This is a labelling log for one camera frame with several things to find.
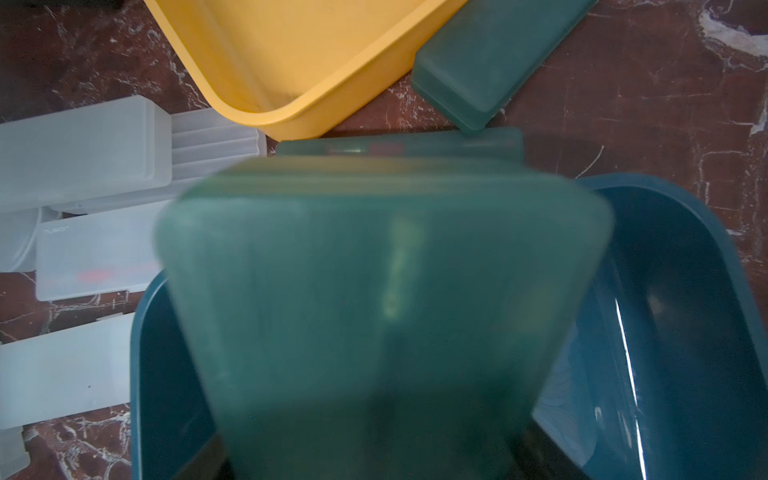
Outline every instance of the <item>teal plastic lid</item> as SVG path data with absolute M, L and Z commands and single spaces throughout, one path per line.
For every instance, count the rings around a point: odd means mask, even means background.
M 497 478 L 611 236 L 611 208 L 488 158 L 273 157 L 157 226 L 244 478 Z
M 469 0 L 416 52 L 414 90 L 476 134 L 596 0 Z

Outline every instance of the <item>yellow plastic tray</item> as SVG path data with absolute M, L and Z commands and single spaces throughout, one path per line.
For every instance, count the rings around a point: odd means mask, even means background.
M 210 105 L 319 137 L 412 66 L 466 0 L 145 0 Z

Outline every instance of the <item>translucent white plastic box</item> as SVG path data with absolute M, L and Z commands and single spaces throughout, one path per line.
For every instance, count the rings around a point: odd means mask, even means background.
M 168 185 L 170 135 L 139 96 L 0 124 L 0 212 Z
M 145 290 L 161 270 L 152 232 L 168 203 L 42 223 L 37 231 L 38 300 Z

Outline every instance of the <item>white plastic container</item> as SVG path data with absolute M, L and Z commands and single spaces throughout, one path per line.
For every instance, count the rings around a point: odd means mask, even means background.
M 38 227 L 38 300 L 141 292 L 160 272 L 154 222 L 167 201 L 47 222 Z
M 61 218 L 47 207 L 0 214 L 0 272 L 35 269 L 35 232 L 38 225 Z
M 22 428 L 0 429 L 0 480 L 20 472 L 28 465 L 29 454 L 24 448 Z
M 1 345 L 0 432 L 130 402 L 133 319 L 117 314 Z M 23 460 L 18 445 L 8 457 Z
M 139 96 L 0 124 L 0 212 L 168 185 L 170 131 Z
M 248 157 L 266 156 L 266 136 L 235 124 L 213 108 L 170 116 L 172 178 L 165 187 L 109 197 L 51 205 L 69 214 L 95 214 L 178 197 L 201 178 L 225 170 Z

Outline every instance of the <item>stacked plastic containers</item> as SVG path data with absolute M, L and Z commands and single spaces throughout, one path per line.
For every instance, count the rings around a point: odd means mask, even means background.
M 53 206 L 89 215 L 38 228 L 38 300 L 143 291 L 161 270 L 151 237 L 167 201 L 210 174 L 266 154 L 261 132 L 212 109 L 172 115 L 170 132 L 169 184 Z
M 139 96 L 2 124 L 0 144 L 0 272 L 37 270 L 39 300 L 143 290 L 165 200 L 266 155 L 255 128 Z

